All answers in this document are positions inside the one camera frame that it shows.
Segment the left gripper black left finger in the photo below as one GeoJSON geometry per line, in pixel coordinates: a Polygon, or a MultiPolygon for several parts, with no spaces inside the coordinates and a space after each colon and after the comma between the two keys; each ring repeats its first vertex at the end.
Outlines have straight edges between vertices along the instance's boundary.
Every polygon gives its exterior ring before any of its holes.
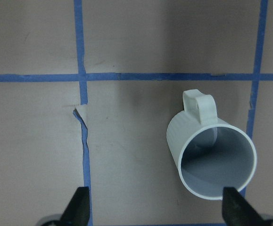
{"type": "Polygon", "coordinates": [[[87,226],[90,220],[89,187],[78,187],[63,212],[60,222],[62,226],[87,226]]]}

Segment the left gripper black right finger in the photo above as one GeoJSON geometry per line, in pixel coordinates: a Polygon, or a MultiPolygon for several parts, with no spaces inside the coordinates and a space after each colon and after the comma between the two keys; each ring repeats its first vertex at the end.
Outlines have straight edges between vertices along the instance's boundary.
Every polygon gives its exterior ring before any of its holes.
{"type": "Polygon", "coordinates": [[[223,188],[222,217],[227,226],[265,226],[266,222],[234,188],[223,188]]]}

